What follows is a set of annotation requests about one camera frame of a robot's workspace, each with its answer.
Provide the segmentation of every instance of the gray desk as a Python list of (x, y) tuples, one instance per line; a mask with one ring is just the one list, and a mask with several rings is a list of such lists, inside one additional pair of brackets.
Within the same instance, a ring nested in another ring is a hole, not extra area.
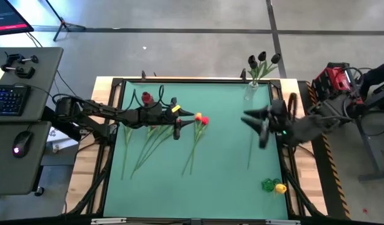
[(29, 123), (0, 125), (0, 196), (28, 194), (32, 191), (48, 138), (50, 122), (38, 122), (29, 129), (34, 133), (29, 152), (23, 158), (12, 154), (14, 138)]
[[(14, 74), (14, 71), (4, 73), (0, 84), (12, 85), (15, 83), (30, 84), (50, 92), (54, 76), (60, 63), (63, 49), (61, 47), (0, 47), (0, 67), (6, 62), (6, 54), (22, 54), (25, 58), (36, 55), (39, 63), (26, 62), (18, 64), (15, 62), (12, 67), (22, 66), (26, 71), (32, 66), (36, 72), (31, 79), (21, 79)], [(31, 88), (30, 95), (23, 114), (21, 116), (0, 116), (1, 122), (36, 122), (42, 117), (48, 94)]]

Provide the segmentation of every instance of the wooden table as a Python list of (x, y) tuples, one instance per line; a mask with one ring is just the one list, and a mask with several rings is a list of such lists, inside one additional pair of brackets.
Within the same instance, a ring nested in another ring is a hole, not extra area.
[[(91, 99), (95, 100), (98, 103), (107, 104), (113, 78), (120, 78), (120, 77), (97, 77)], [(207, 77), (196, 77), (196, 78), (195, 77), (179, 77), (179, 78), (180, 79), (185, 79), (185, 78), (208, 79)], [(297, 93), (298, 109), (296, 114), (298, 118), (303, 117), (305, 115), (305, 112), (303, 110), (303, 105), (302, 105), (302, 101), (299, 94), (299, 87), (298, 87), (297, 80), (296, 79), (280, 79), (280, 82), (281, 82), (281, 89), (283, 92), (283, 99), (288, 99), (290, 93)], [(118, 91), (116, 91), (116, 95), (114, 98), (114, 104), (113, 104), (114, 106), (117, 105), (118, 96), (119, 96), (119, 88), (118, 88)], [(93, 119), (99, 123), (104, 123), (103, 118), (93, 117)], [(94, 139), (92, 136), (87, 137), (85, 140), (83, 140), (80, 143), (79, 147), (82, 148), (84, 146), (87, 146), (88, 144), (93, 143), (93, 141)], [(305, 143), (302, 146), (309, 149), (311, 152), (313, 152), (310, 142)], [(77, 205), (77, 203), (81, 200), (81, 198), (84, 196), (84, 194), (86, 193), (86, 191), (89, 189), (91, 185), (94, 167), (96, 164), (96, 158), (98, 155), (98, 148), (99, 146), (95, 144), (91, 147), (86, 148), (84, 151), (81, 151), (77, 155), (76, 162), (73, 169), (73, 175), (71, 176), (71, 181), (69, 183), (68, 193), (66, 196), (68, 211), (72, 210), (72, 208), (74, 208), (75, 205)], [(105, 149), (105, 152), (104, 152), (102, 167), (106, 162), (107, 153), (108, 153), (108, 147)], [(309, 197), (310, 201), (316, 206), (316, 208), (323, 214), (327, 215), (325, 200), (323, 196), (323, 191), (321, 189), (320, 177), (318, 175), (315, 158), (310, 153), (298, 147), (295, 153), (295, 160), (296, 160), (296, 167), (298, 169), (299, 182), (302, 190), (306, 193), (306, 195)], [(102, 184), (96, 191), (93, 212), (96, 212), (99, 206), (101, 188), (102, 188)], [(292, 187), (290, 187), (290, 190), (291, 190), (291, 200), (292, 200), (293, 210), (295, 214), (299, 214), (298, 204), (296, 201), (296, 194), (293, 191)]]

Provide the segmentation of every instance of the computer mouse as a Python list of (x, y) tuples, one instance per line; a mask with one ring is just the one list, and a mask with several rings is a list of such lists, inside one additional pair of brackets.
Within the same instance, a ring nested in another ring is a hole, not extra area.
[(31, 131), (23, 131), (14, 138), (12, 148), (14, 157), (22, 158), (27, 155), (32, 136), (33, 133)]

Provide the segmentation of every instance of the green toy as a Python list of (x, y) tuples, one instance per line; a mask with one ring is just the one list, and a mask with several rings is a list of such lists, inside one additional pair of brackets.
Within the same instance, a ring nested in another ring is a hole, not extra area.
[(281, 184), (282, 182), (279, 180), (279, 179), (274, 179), (274, 180), (271, 180), (270, 178), (267, 178), (265, 179), (264, 181), (261, 182), (261, 188), (270, 193), (272, 191), (274, 191), (274, 187), (277, 185), (277, 184)]

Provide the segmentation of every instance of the monitor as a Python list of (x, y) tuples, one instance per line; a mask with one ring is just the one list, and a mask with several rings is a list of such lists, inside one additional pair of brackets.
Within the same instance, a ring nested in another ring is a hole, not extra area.
[(0, 0), (0, 35), (34, 31), (8, 0)]

